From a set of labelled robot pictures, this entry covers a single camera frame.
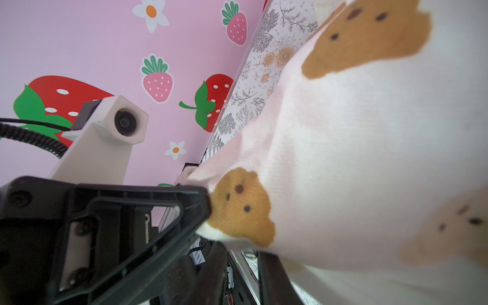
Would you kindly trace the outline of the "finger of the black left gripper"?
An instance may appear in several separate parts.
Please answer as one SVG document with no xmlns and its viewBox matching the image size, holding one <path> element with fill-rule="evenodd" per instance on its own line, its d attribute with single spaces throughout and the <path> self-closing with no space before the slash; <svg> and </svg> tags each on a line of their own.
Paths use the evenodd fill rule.
<svg viewBox="0 0 488 305">
<path fill-rule="evenodd" d="M 1 187 L 1 303 L 152 298 L 209 215 L 203 187 L 19 177 Z"/>
</svg>

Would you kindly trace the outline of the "cream large-bear print pillow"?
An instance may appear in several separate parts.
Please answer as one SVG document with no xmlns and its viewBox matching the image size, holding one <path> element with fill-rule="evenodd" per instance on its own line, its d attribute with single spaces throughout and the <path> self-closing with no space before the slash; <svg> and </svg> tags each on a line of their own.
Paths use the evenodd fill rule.
<svg viewBox="0 0 488 305">
<path fill-rule="evenodd" d="M 341 4 L 177 181 L 322 304 L 486 304 L 487 2 Z"/>
</svg>

